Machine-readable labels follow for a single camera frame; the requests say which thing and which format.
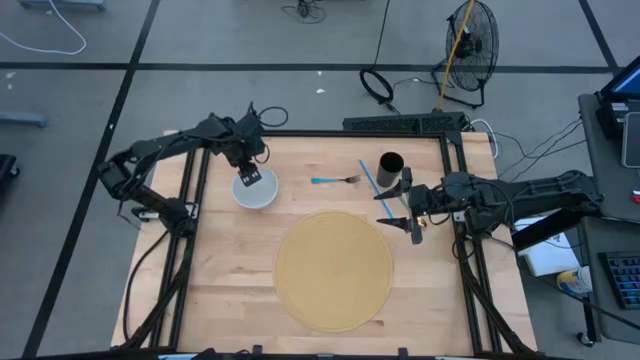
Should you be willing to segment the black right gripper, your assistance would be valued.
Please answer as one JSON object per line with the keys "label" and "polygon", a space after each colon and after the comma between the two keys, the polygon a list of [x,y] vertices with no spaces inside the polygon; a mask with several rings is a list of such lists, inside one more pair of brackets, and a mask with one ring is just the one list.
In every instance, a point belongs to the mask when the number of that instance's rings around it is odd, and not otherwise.
{"label": "black right gripper", "polygon": [[375,199],[397,198],[403,194],[408,205],[407,218],[381,218],[377,219],[377,222],[409,233],[412,244],[419,245],[423,241],[419,218],[431,214],[432,191],[424,184],[414,186],[411,169],[404,167],[401,171],[401,180],[394,187],[375,196]]}

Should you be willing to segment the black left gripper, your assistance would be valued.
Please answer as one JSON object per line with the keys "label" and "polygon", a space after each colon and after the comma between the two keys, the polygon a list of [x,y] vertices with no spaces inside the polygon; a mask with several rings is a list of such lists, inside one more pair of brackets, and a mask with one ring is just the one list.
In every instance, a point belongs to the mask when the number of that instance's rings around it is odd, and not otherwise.
{"label": "black left gripper", "polygon": [[225,151],[230,165],[239,168],[239,177],[244,186],[262,179],[253,158],[265,151],[262,140],[264,128],[256,115],[244,115],[240,120],[231,119],[231,145]]}

